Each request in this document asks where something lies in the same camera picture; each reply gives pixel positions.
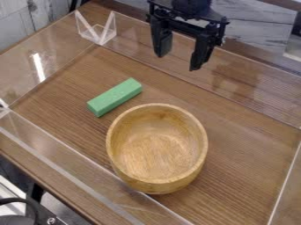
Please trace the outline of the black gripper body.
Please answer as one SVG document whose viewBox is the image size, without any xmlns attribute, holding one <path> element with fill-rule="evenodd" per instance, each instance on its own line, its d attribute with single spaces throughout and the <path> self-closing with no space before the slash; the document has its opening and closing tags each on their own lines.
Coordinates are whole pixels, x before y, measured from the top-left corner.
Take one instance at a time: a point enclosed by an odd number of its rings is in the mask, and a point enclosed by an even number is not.
<svg viewBox="0 0 301 225">
<path fill-rule="evenodd" d="M 217 29 L 217 44 L 223 42 L 228 19 L 211 9 L 211 0 L 147 0 L 149 15 L 165 15 L 167 18 L 187 20 L 203 20 Z"/>
</svg>

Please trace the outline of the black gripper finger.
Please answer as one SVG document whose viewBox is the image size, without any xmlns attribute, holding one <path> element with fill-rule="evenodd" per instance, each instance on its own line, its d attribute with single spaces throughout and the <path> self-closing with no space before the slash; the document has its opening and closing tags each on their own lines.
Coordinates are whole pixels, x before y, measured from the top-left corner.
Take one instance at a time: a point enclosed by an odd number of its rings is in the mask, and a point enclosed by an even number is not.
<svg viewBox="0 0 301 225">
<path fill-rule="evenodd" d="M 163 57 L 171 50 L 172 33 L 167 20 L 149 17 L 149 32 L 155 55 Z"/>
<path fill-rule="evenodd" d="M 213 45 L 215 41 L 208 34 L 201 33 L 197 35 L 195 49 L 189 57 L 189 71 L 200 69 L 201 64 L 208 61 Z"/>
</svg>

